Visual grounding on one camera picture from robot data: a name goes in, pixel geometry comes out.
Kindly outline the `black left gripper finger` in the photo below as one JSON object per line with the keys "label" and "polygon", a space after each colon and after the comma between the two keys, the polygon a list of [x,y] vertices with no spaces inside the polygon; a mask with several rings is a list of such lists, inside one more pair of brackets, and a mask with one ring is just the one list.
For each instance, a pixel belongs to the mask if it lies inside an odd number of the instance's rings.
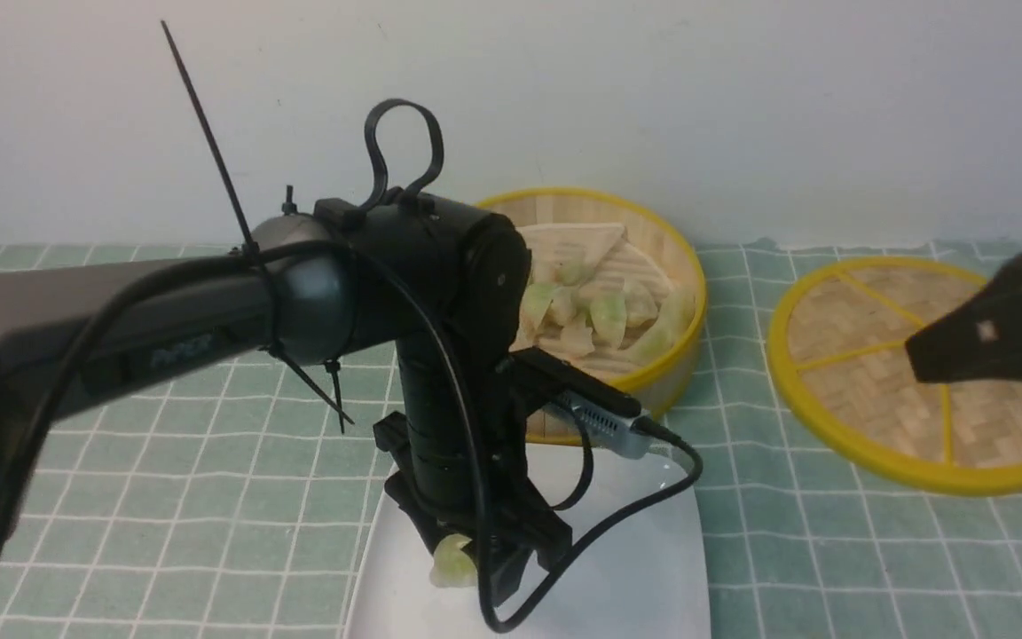
{"label": "black left gripper finger", "polygon": [[433,514],[422,509],[422,506],[419,506],[417,501],[396,498],[394,502],[401,512],[413,524],[415,532],[421,538],[423,547],[425,547],[430,556],[435,554],[444,539],[455,533],[449,524],[443,524]]}

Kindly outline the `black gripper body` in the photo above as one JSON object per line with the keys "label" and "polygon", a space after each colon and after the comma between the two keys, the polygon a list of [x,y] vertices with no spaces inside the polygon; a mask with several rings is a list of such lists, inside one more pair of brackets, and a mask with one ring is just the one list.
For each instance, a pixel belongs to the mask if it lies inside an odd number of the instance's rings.
{"label": "black gripper body", "polygon": [[[390,413],[373,426],[374,444],[392,456],[394,473],[385,483],[385,493],[413,499],[455,533],[474,539],[477,535],[477,498],[466,446],[455,454],[426,456],[426,442],[411,429],[408,417]],[[513,541],[535,549],[539,565],[553,566],[571,550],[572,527],[547,504],[528,477],[526,446],[511,450],[511,460],[487,461],[487,514],[493,517],[493,541]]]}

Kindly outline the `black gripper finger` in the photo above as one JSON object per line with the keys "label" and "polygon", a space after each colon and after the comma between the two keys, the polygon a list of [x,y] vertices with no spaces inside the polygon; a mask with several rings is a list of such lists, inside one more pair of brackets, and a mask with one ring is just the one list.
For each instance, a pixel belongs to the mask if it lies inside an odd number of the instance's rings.
{"label": "black gripper finger", "polygon": [[522,585],[535,549],[513,541],[490,541],[480,566],[480,607],[498,608]]}

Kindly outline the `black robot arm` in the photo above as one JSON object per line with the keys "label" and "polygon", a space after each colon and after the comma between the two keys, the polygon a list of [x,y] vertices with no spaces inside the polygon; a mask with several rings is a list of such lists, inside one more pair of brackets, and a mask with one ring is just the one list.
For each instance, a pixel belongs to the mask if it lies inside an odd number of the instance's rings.
{"label": "black robot arm", "polygon": [[421,195],[279,216],[256,252],[0,272],[0,555],[52,425],[248,351],[315,367],[383,343],[405,412],[374,425],[429,548],[485,542],[483,602],[577,551],[527,476],[526,420],[560,361],[512,353],[531,255],[506,216]]}

